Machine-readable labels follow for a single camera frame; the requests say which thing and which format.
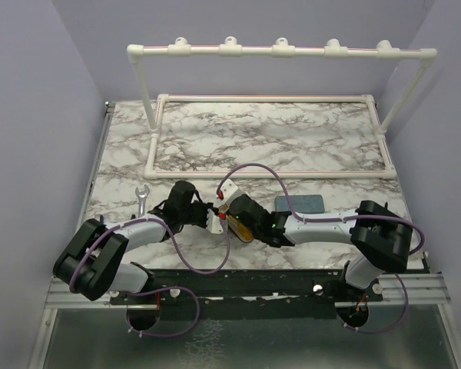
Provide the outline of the blue-grey glasses case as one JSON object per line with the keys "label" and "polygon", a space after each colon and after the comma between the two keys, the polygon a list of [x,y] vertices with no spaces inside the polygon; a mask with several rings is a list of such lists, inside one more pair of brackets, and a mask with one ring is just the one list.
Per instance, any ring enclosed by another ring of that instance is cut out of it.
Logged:
{"label": "blue-grey glasses case", "polygon": [[[320,194],[290,195],[290,203],[295,212],[303,214],[322,214],[325,212],[323,197]],[[275,211],[289,211],[290,206],[284,195],[274,199]]]}

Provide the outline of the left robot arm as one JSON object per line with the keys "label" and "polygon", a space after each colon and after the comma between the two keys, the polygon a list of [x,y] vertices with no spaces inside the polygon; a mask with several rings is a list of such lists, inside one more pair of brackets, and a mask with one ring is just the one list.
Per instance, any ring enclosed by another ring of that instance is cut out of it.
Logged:
{"label": "left robot arm", "polygon": [[143,304],[154,296],[154,284],[142,267],[123,264],[131,249],[160,243],[186,225],[207,229],[217,216],[212,202],[204,202],[187,181],[177,181],[168,197],[138,218],[108,224],[90,218],[81,225],[53,266],[53,275],[70,292],[96,301],[109,291],[127,291]]}

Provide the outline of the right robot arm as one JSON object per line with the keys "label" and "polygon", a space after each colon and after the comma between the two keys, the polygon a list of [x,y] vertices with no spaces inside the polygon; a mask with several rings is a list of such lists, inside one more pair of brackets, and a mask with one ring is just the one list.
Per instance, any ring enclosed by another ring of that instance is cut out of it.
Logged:
{"label": "right robot arm", "polygon": [[227,214],[249,229],[253,238],[271,247],[313,242],[351,244],[360,256],[349,261],[337,282],[339,295],[356,300],[381,274],[407,269],[413,226],[374,201],[337,214],[268,211],[248,195],[227,203]]}

